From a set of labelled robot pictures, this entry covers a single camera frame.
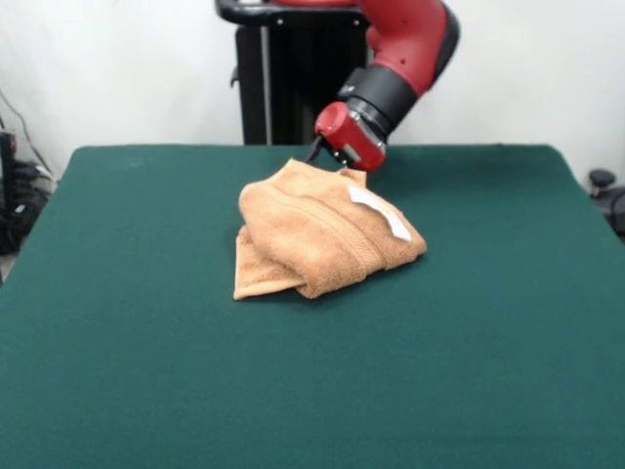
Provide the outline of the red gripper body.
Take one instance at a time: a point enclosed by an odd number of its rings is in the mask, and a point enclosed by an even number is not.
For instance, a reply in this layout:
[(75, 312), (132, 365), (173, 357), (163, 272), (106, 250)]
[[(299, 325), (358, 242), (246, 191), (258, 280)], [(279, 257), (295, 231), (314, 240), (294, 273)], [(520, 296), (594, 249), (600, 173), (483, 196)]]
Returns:
[(374, 172), (386, 159), (386, 143), (344, 102), (328, 105), (314, 131), (337, 160), (357, 170)]

